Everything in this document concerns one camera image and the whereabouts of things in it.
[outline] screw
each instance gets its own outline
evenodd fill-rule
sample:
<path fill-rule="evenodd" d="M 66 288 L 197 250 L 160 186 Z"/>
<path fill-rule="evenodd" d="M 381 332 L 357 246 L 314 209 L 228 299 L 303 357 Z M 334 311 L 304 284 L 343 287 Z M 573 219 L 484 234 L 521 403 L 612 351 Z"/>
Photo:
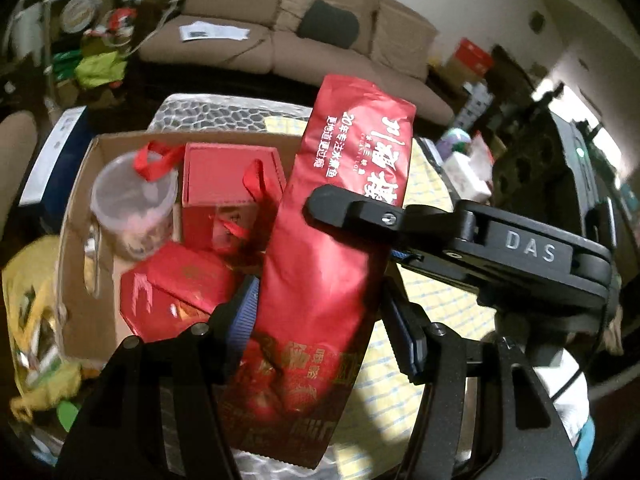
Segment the screw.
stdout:
<path fill-rule="evenodd" d="M 209 331 L 209 325 L 206 323 L 196 323 L 191 327 L 193 335 L 205 335 Z"/>
<path fill-rule="evenodd" d="M 431 323 L 431 331 L 435 335 L 445 335 L 447 330 L 442 323 Z"/>
<path fill-rule="evenodd" d="M 130 335 L 129 337 L 124 339 L 124 341 L 122 342 L 122 346 L 124 346 L 124 348 L 126 348 L 127 350 L 132 350 L 133 348 L 138 346 L 139 343 L 140 338 L 137 335 Z"/>
<path fill-rule="evenodd" d="M 398 219 L 396 218 L 396 215 L 392 214 L 392 213 L 384 213 L 382 215 L 382 223 L 385 225 L 394 225 L 396 223 Z"/>

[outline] black cushion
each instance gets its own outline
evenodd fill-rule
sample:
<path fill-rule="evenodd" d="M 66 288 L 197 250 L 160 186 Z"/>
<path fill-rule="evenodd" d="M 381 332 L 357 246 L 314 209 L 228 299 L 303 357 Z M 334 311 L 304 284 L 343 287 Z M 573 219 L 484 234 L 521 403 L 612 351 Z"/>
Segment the black cushion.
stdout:
<path fill-rule="evenodd" d="M 324 0 L 314 0 L 298 26 L 299 38 L 321 41 L 340 48 L 349 48 L 360 33 L 356 15 L 338 9 Z"/>

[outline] yellow cloth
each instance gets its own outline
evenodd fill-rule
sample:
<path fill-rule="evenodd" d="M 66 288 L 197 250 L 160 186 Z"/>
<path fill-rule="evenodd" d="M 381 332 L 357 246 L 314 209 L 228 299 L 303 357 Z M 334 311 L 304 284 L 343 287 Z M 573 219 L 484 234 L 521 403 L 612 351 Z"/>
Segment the yellow cloth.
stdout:
<path fill-rule="evenodd" d="M 84 88 L 122 81 L 127 62 L 117 52 L 85 57 L 76 67 L 76 78 Z"/>
<path fill-rule="evenodd" d="M 451 211 L 449 193 L 414 140 L 404 206 L 427 204 Z M 476 304 L 468 292 L 400 269 L 410 301 L 432 321 L 462 337 L 480 339 L 494 329 L 494 311 Z M 400 463 L 414 428 L 423 386 L 413 386 L 398 370 L 381 321 L 377 322 L 332 444 L 344 480 L 375 478 Z"/>
<path fill-rule="evenodd" d="M 63 362 L 50 377 L 30 390 L 24 384 L 25 373 L 16 362 L 16 352 L 28 352 L 36 324 L 43 316 L 51 315 L 56 307 L 54 282 L 60 240 L 45 236 L 21 250 L 2 270 L 2 294 L 6 306 L 7 326 L 15 384 L 20 397 L 11 400 L 10 406 L 18 420 L 30 422 L 33 410 L 47 410 L 62 399 L 73 397 L 80 388 L 80 367 Z M 20 329 L 20 305 L 25 293 L 33 289 L 36 297 L 24 329 Z"/>

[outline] yellow plastic bag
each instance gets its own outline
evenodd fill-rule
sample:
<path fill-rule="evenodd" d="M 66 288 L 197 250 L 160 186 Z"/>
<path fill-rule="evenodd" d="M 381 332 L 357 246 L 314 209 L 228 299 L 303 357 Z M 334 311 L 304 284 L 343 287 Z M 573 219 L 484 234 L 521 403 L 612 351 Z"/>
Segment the yellow plastic bag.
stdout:
<path fill-rule="evenodd" d="M 53 320 L 56 307 L 54 283 L 60 240 L 46 236 L 20 251 L 2 270 L 2 294 L 7 314 L 9 342 L 14 361 L 15 384 L 20 397 L 11 400 L 10 406 L 18 420 L 30 422 L 33 410 L 48 410 L 60 400 L 78 392 L 81 373 L 78 364 L 62 361 L 60 366 L 27 386 L 27 372 L 17 361 L 18 352 L 28 354 L 34 334 L 42 319 Z M 21 315 L 24 301 L 30 301 L 28 314 Z"/>

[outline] patterned tablecloth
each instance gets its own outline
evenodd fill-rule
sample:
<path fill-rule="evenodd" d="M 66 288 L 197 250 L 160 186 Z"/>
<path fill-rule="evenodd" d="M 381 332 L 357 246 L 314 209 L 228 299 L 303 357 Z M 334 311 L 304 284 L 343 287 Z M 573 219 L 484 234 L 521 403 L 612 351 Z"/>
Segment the patterned tablecloth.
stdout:
<path fill-rule="evenodd" d="M 174 94 L 162 104 L 149 131 L 247 130 L 301 135 L 311 108 L 273 101 L 209 94 Z M 449 193 L 414 140 L 404 206 L 427 204 L 451 211 Z M 480 339 L 494 329 L 494 311 L 468 292 L 400 269 L 410 301 L 432 321 L 462 337 Z M 243 478 L 371 479 L 398 465 L 414 427 L 423 386 L 398 370 L 381 321 L 377 322 L 353 392 L 332 445 L 319 468 L 310 470 L 235 452 Z"/>

